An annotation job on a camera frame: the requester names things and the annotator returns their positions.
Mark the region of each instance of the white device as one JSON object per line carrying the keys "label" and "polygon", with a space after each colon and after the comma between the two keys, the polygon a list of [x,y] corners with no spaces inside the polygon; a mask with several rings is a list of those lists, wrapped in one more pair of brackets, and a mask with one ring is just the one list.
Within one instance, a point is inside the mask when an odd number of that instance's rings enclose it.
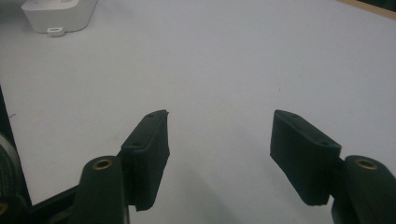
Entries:
{"label": "white device", "polygon": [[22,10],[33,29],[48,36],[84,29],[97,0],[27,0]]}

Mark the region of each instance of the white plastic box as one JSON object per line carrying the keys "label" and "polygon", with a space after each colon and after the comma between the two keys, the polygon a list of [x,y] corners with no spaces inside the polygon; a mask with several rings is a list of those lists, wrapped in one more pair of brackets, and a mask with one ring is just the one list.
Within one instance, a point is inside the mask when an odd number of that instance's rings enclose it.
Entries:
{"label": "white plastic box", "polygon": [[49,36],[84,29],[97,0],[27,0],[22,10],[33,29]]}

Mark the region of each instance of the tabletop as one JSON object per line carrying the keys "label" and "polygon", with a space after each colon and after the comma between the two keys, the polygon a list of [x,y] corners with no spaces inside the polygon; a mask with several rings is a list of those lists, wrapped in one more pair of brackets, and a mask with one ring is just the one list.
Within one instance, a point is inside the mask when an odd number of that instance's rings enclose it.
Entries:
{"label": "tabletop", "polygon": [[0,83],[33,203],[160,109],[171,156],[132,223],[332,223],[269,155],[276,109],[396,174],[393,20],[335,0],[99,0],[51,38],[21,4],[0,1]]}

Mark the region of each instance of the brown edge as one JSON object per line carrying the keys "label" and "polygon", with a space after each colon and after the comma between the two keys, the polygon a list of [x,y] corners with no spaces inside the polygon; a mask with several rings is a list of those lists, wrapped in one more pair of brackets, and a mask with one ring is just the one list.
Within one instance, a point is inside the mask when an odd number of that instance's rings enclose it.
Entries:
{"label": "brown edge", "polygon": [[375,6],[372,6],[370,4],[366,4],[366,3],[360,2],[358,0],[338,0],[338,1],[346,3],[346,4],[351,5],[353,7],[359,7],[361,9],[373,12],[375,14],[387,17],[387,18],[392,19],[392,20],[396,20],[396,12],[384,9],[382,7],[375,7]]}

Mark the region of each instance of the white table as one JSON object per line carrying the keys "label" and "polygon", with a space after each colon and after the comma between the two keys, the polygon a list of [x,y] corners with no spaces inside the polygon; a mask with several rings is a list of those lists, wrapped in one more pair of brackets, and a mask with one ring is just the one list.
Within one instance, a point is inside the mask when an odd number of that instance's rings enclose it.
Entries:
{"label": "white table", "polygon": [[270,158],[301,115],[396,174],[396,22],[335,0],[99,0],[85,30],[36,34],[2,1],[0,81],[33,203],[167,109],[171,157],[132,223],[332,223]]}

